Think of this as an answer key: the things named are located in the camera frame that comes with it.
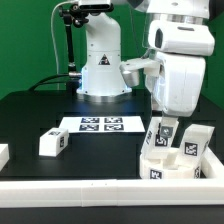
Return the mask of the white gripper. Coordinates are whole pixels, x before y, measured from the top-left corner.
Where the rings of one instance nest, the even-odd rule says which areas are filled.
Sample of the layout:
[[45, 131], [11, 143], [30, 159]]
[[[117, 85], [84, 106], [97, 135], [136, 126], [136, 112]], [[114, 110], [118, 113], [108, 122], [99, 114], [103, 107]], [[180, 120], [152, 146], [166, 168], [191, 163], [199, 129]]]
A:
[[160, 109], [169, 115], [161, 118], [160, 136], [172, 138], [179, 124], [177, 117], [189, 117], [196, 108], [206, 63], [203, 57], [163, 52], [157, 52], [155, 60], [159, 71], [146, 76], [145, 86]]

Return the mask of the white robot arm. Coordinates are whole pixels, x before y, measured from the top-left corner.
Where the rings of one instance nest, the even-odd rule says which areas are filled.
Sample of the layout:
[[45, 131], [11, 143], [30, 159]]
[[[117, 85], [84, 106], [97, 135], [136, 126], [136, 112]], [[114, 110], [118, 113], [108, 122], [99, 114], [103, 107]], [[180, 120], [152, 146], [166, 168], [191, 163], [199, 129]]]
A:
[[[121, 60], [118, 23], [106, 11], [128, 4], [149, 16], [140, 58]], [[156, 108], [168, 117], [188, 117], [197, 105], [205, 73], [205, 58], [214, 38], [203, 21], [209, 18], [209, 0], [80, 0], [87, 14], [87, 62], [82, 68], [79, 93], [95, 100], [129, 93], [145, 86]]]

